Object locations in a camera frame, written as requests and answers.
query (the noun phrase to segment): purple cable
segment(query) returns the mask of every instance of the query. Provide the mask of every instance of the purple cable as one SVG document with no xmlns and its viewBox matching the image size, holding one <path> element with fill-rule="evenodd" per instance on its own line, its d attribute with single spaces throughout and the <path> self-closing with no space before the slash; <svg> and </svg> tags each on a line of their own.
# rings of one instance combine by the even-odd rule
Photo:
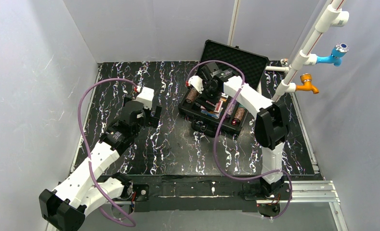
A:
<svg viewBox="0 0 380 231">
<path fill-rule="evenodd" d="M 92 159 L 91 158 L 91 149 L 89 147 L 89 144 L 88 144 L 88 141 L 86 140 L 86 136 L 85 136 L 85 132 L 83 130 L 83 125 L 82 125 L 82 118 L 80 116 L 80 110 L 81 110 L 81 107 L 82 107 L 82 103 L 83 103 L 83 100 L 85 99 L 86 95 L 88 95 L 88 93 L 93 89 L 95 88 L 96 86 L 98 85 L 101 85 L 102 83 L 107 83 L 107 82 L 111 82 L 111 81 L 122 81 L 122 82 L 128 82 L 130 84 L 132 84 L 135 88 L 137 88 L 137 85 L 135 83 L 133 83 L 133 81 L 131 80 L 127 80 L 127 79 L 123 79 L 123 78 L 109 78 L 109 79 L 105 79 L 105 80 L 102 80 L 102 81 L 99 81 L 95 84 L 93 84 L 92 86 L 90 86 L 86 91 L 85 93 L 83 93 L 82 95 L 82 98 L 80 99 L 79 101 L 79 105 L 78 105 L 78 124 L 79 124 L 79 130 L 80 130 L 80 133 L 82 135 L 82 138 L 83 138 L 83 143 L 85 144 L 85 147 L 86 147 L 86 151 L 88 152 L 88 158 L 89 159 Z M 120 220 L 118 219 L 115 219 L 113 217 L 111 217 L 109 214 L 107 214 L 102 208 L 100 208 L 100 211 L 102 213 L 102 215 L 104 217 L 106 217 L 107 219 L 119 224 L 119 225 L 123 225 L 123 226 L 126 226 L 126 227 L 135 227 L 136 226 L 136 222 L 133 220 L 133 218 L 131 218 L 131 216 L 129 216 L 129 214 L 127 214 L 123 209 L 121 209 L 113 200 L 112 198 L 110 198 L 103 190 L 102 188 L 100 187 L 100 185 L 98 184 L 98 181 L 96 181 L 95 179 L 95 175 L 93 173 L 93 169 L 92 169 L 92 163 L 89 161 L 89 173 L 91 174 L 91 178 L 92 178 L 92 181 L 93 181 L 93 184 L 95 185 L 95 187 L 99 190 L 99 192 L 103 195 L 103 197 L 106 198 L 106 200 L 108 200 L 110 202 L 110 204 L 112 204 L 115 208 L 117 208 L 119 210 L 120 213 L 122 213 L 123 215 L 126 216 L 126 218 L 131 222 L 131 224 L 126 224 L 126 223 L 123 223 L 121 222 Z"/>
<path fill-rule="evenodd" d="M 290 192 L 289 193 L 289 199 L 288 199 L 288 202 L 285 205 L 285 208 L 278 215 L 276 215 L 276 216 L 273 217 L 273 219 L 276 219 L 276 218 L 280 217 L 282 214 L 284 214 L 284 212 L 286 211 L 286 209 L 289 207 L 290 201 L 292 200 L 292 180 L 290 179 L 290 176 L 289 176 L 289 174 L 286 171 L 280 170 L 280 169 L 276 169 L 276 170 L 272 170 L 272 171 L 269 171 L 269 172 L 265 172 L 265 173 L 260 174 L 258 176 L 240 178 L 240 177 L 231 176 L 228 173 L 226 173 L 225 170 L 221 167 L 220 163 L 218 162 L 217 143 L 218 143 L 218 137 L 220 135 L 221 127 L 222 127 L 224 119 L 225 119 L 224 115 L 226 115 L 228 113 L 228 110 L 231 107 L 231 105 L 236 102 L 236 98 L 240 94 L 240 92 L 242 90 L 242 86 L 245 83 L 245 76 L 244 76 L 244 73 L 242 73 L 241 70 L 239 70 L 238 68 L 236 68 L 235 66 L 233 66 L 233 65 L 231 65 L 229 63 L 226 63 L 226 62 L 223 62 L 223 61 L 219 61 L 219 60 L 208 60 L 208 61 L 201 62 L 201 63 L 197 64 L 196 66 L 194 66 L 193 69 L 191 69 L 191 71 L 188 73 L 187 81 L 189 80 L 189 78 L 191 77 L 191 74 L 195 71 L 195 69 L 197 67 L 199 67 L 199 66 L 201 66 L 203 64 L 211 63 L 211 62 L 225 64 L 225 65 L 229 66 L 230 68 L 236 70 L 241 75 L 241 77 L 242 77 L 241 87 L 238 89 L 238 91 L 236 92 L 236 94 L 232 98 L 231 102 L 227 105 L 227 108 L 226 108 L 226 110 L 225 110 L 225 112 L 224 112 L 224 114 L 223 114 L 223 116 L 222 116 L 222 118 L 220 120 L 220 123 L 218 124 L 217 132 L 215 133 L 214 144 L 213 144 L 213 149 L 212 149 L 212 152 L 214 154 L 213 156 L 214 156 L 215 164 L 217 165 L 217 168 L 220 170 L 220 172 L 222 174 L 224 174 L 226 177 L 229 177 L 229 178 L 231 178 L 233 180 L 241 180 L 241 181 L 256 180 L 258 178 L 261 178 L 263 176 L 266 176 L 266 175 L 269 175 L 269 174 L 272 174 L 272 173 L 275 173 L 275 172 L 282 172 L 282 173 L 284 173 L 286 175 L 288 181 L 289 181 L 289 192 Z"/>
</svg>

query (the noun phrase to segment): purple hose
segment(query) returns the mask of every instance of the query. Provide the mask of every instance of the purple hose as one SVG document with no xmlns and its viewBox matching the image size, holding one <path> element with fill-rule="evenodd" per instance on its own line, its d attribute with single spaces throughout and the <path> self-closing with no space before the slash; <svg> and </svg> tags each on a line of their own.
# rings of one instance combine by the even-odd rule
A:
<svg viewBox="0 0 380 231">
<path fill-rule="evenodd" d="M 123 82 L 128 82 L 130 84 L 132 84 L 135 88 L 137 88 L 137 85 L 135 83 L 133 83 L 133 81 L 131 80 L 127 80 L 127 79 L 123 79 L 123 78 L 109 78 L 109 79 L 105 79 L 105 80 L 102 80 L 102 81 L 99 81 L 95 84 L 93 84 L 92 86 L 90 86 L 86 91 L 85 93 L 83 93 L 82 95 L 82 98 L 80 99 L 79 101 L 79 105 L 78 105 L 78 124 L 79 124 L 79 130 L 80 130 L 80 133 L 82 135 L 82 138 L 83 138 L 83 143 L 85 144 L 85 147 L 86 147 L 86 151 L 88 152 L 88 158 L 91 159 L 91 149 L 89 147 L 89 144 L 88 144 L 88 141 L 86 140 L 86 136 L 85 136 L 85 132 L 83 130 L 83 125 L 82 125 L 82 118 L 80 116 L 80 110 L 81 110 L 81 107 L 82 107 L 82 103 L 83 103 L 83 100 L 85 99 L 86 95 L 88 95 L 88 93 L 93 89 L 95 88 L 96 86 L 98 85 L 101 85 L 102 83 L 107 83 L 107 82 L 111 82 L 111 81 L 123 81 Z M 129 214 L 127 214 L 123 209 L 121 209 L 113 200 L 112 198 L 110 198 L 103 190 L 102 188 L 99 186 L 98 184 L 98 181 L 96 181 L 95 179 L 95 175 L 93 173 L 93 169 L 92 169 L 92 163 L 89 161 L 89 173 L 91 174 L 91 178 L 92 178 L 92 181 L 93 181 L 93 184 L 95 185 L 95 187 L 99 190 L 99 192 L 103 195 L 103 197 L 106 198 L 106 200 L 108 200 L 110 202 L 110 204 L 112 204 L 116 209 L 119 210 L 120 213 L 122 213 L 123 215 L 126 216 L 126 218 L 131 222 L 131 224 L 126 224 L 126 223 L 123 223 L 121 222 L 120 220 L 118 219 L 115 219 L 113 217 L 111 217 L 110 215 L 108 215 L 102 208 L 100 208 L 100 211 L 101 213 L 103 214 L 103 216 L 105 216 L 107 219 L 119 224 L 119 225 L 123 225 L 123 226 L 127 226 L 127 227 L 135 227 L 136 226 L 136 222 L 133 220 L 133 218 L 131 218 L 131 216 L 129 216 Z"/>
<path fill-rule="evenodd" d="M 189 80 L 189 78 L 191 77 L 191 74 L 195 71 L 195 69 L 203 64 L 207 64 L 207 63 L 211 63 L 211 62 L 216 62 L 216 63 L 221 63 L 221 64 L 225 64 L 227 66 L 229 66 L 230 68 L 236 70 L 242 77 L 242 85 L 244 85 L 245 83 L 245 76 L 244 76 L 244 73 L 242 73 L 242 71 L 240 71 L 238 68 L 236 68 L 235 66 L 229 64 L 229 63 L 226 63 L 226 62 L 223 62 L 223 61 L 219 61 L 219 60 L 208 60 L 208 61 L 204 61 L 204 62 L 201 62 L 199 64 L 197 64 L 196 66 L 193 67 L 193 69 L 191 69 L 191 71 L 188 73 L 188 78 L 187 78 L 187 81 Z M 236 92 L 236 94 L 234 95 L 234 97 L 232 98 L 231 102 L 227 105 L 227 108 L 224 112 L 224 115 L 226 115 L 228 113 L 228 110 L 229 108 L 231 107 L 231 105 L 235 104 L 236 102 L 236 98 L 238 97 L 238 95 L 240 94 L 242 90 L 242 87 L 240 87 L 238 89 L 238 91 Z M 275 218 L 278 218 L 280 217 L 282 214 L 284 214 L 284 212 L 286 211 L 286 209 L 289 207 L 289 204 L 290 204 L 290 201 L 292 200 L 292 180 L 290 179 L 290 176 L 289 174 L 284 171 L 284 170 L 281 170 L 281 169 L 276 169 L 276 170 L 272 170 L 272 171 L 269 171 L 269 172 L 265 172 L 263 174 L 260 174 L 258 176 L 253 176 L 253 177 L 246 177 L 246 178 L 240 178 L 240 177 L 234 177 L 234 176 L 231 176 L 229 175 L 228 173 L 225 172 L 225 170 L 221 167 L 220 163 L 218 162 L 218 155 L 217 155 L 217 143 L 218 143 L 218 137 L 220 135 L 220 131 L 221 131 L 221 127 L 223 125 L 223 122 L 224 122 L 224 119 L 225 119 L 225 116 L 222 116 L 221 120 L 220 120 L 220 123 L 218 124 L 218 127 L 217 127 L 217 132 L 215 133 L 215 138 L 214 138 L 214 144 L 213 144 L 213 149 L 212 149 L 212 152 L 213 152 L 213 156 L 214 156 L 214 161 L 215 161 L 215 164 L 217 165 L 217 168 L 220 170 L 220 172 L 222 174 L 224 174 L 225 176 L 233 179 L 233 180 L 243 180 L 243 181 L 248 181 L 248 180 L 256 180 L 258 178 L 261 178 L 263 176 L 266 176 L 266 175 L 269 175 L 269 174 L 272 174 L 272 173 L 275 173 L 275 172 L 283 172 L 288 181 L 289 181 L 289 199 L 288 199 L 288 202 L 286 203 L 286 206 L 285 208 L 276 216 L 273 217 L 273 219 Z"/>
</svg>

